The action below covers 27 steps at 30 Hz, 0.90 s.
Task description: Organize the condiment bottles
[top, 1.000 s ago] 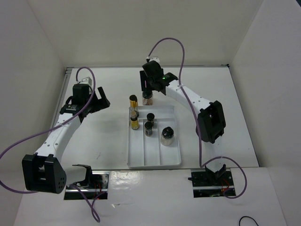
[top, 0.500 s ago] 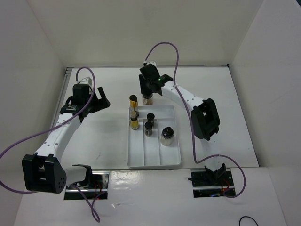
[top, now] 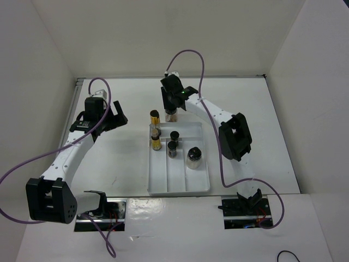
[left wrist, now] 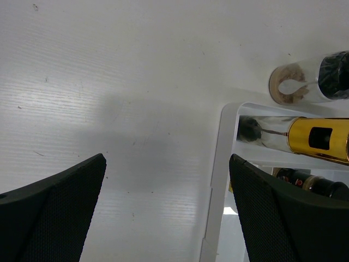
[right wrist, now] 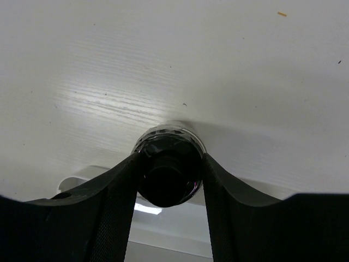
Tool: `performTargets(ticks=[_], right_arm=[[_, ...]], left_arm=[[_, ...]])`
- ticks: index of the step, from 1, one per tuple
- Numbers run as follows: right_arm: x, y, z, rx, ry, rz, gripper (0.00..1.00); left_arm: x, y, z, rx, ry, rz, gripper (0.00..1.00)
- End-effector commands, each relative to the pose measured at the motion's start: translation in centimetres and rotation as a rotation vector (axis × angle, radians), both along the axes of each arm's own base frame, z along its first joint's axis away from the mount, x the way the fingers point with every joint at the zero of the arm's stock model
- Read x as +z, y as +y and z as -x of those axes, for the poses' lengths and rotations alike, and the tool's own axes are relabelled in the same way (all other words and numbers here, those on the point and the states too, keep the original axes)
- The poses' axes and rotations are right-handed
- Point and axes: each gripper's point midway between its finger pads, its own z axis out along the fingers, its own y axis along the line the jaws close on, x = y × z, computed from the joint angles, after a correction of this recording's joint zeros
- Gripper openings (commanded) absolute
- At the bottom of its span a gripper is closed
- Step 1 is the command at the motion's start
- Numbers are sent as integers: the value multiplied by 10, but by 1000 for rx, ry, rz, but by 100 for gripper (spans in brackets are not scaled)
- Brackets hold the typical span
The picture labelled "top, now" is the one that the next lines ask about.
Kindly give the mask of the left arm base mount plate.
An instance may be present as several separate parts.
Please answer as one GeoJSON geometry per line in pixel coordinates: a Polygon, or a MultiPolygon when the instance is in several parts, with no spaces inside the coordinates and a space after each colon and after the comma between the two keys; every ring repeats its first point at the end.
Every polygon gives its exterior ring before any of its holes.
{"type": "MultiPolygon", "coordinates": [[[[124,231],[127,210],[127,199],[108,198],[103,212],[86,211],[83,214],[89,216],[103,232],[124,231]]],[[[98,231],[89,218],[81,214],[77,215],[74,232],[98,231]]]]}

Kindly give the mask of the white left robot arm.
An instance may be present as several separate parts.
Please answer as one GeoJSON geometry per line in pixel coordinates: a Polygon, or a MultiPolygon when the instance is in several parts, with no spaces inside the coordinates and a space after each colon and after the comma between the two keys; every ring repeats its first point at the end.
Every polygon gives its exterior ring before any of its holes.
{"type": "Polygon", "coordinates": [[[30,218],[34,221],[69,224],[76,215],[91,213],[103,218],[109,211],[106,194],[87,190],[73,194],[70,186],[86,153],[98,136],[127,124],[119,101],[113,102],[117,114],[106,108],[102,97],[89,97],[69,129],[67,149],[60,151],[51,166],[38,178],[30,178],[26,195],[30,218]]]}

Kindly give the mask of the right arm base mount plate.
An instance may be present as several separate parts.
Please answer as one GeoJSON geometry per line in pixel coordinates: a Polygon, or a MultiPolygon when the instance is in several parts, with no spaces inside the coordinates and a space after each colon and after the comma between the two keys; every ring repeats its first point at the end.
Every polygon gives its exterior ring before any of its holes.
{"type": "Polygon", "coordinates": [[[238,198],[222,198],[218,209],[222,210],[225,229],[259,228],[273,226],[273,219],[267,198],[262,198],[251,211],[245,212],[238,198]]]}

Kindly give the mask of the black top shaker brown spice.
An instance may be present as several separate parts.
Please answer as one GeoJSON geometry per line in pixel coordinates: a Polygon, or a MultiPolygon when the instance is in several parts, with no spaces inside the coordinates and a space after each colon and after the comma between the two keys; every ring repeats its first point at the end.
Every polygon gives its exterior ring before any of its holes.
{"type": "Polygon", "coordinates": [[[177,109],[174,110],[165,110],[165,122],[177,122],[178,116],[177,116],[177,109]]]}

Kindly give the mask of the black top shaker white spice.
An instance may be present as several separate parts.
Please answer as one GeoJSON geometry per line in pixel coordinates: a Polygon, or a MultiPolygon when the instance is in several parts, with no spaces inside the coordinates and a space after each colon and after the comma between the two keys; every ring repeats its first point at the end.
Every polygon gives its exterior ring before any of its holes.
{"type": "Polygon", "coordinates": [[[198,147],[192,147],[186,157],[186,165],[189,169],[197,169],[202,162],[202,152],[198,147]]]}

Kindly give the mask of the black cap spice jar front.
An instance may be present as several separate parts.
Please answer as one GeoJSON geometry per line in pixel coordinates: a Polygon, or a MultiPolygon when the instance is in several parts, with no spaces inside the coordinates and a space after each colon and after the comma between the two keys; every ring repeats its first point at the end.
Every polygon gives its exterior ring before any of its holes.
{"type": "Polygon", "coordinates": [[[167,153],[170,158],[175,158],[177,156],[177,143],[175,141],[167,143],[167,153]]]}

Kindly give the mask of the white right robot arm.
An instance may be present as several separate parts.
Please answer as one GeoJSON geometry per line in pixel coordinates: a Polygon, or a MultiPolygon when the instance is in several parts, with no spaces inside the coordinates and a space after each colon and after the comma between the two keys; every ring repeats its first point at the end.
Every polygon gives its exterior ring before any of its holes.
{"type": "Polygon", "coordinates": [[[204,98],[200,90],[183,87],[176,72],[166,72],[160,82],[165,109],[181,108],[213,127],[219,151],[221,183],[225,188],[237,185],[240,211],[246,215],[252,214],[258,208],[262,193],[247,183],[254,180],[255,173],[249,164],[252,137],[245,116],[219,108],[204,98]],[[230,184],[224,180],[223,159],[229,160],[233,169],[235,181],[230,184]]]}

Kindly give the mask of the black cap spice jar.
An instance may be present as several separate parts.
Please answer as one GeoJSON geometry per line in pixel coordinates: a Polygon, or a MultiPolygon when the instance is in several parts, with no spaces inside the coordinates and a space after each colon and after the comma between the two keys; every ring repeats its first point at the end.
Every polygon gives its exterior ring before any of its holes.
{"type": "Polygon", "coordinates": [[[177,143],[175,141],[167,143],[167,153],[170,158],[175,158],[177,156],[177,143]]]}
{"type": "Polygon", "coordinates": [[[178,142],[179,142],[179,133],[177,131],[172,131],[170,133],[170,139],[171,141],[175,142],[176,145],[178,145],[178,142]]]}

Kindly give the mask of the yellow oil bottle tan cap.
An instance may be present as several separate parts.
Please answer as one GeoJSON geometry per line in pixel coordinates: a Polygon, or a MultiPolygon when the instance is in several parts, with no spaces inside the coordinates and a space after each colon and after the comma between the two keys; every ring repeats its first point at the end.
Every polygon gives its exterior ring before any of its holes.
{"type": "Polygon", "coordinates": [[[151,142],[153,150],[157,151],[161,149],[160,135],[156,128],[152,129],[151,131],[151,142]]]}

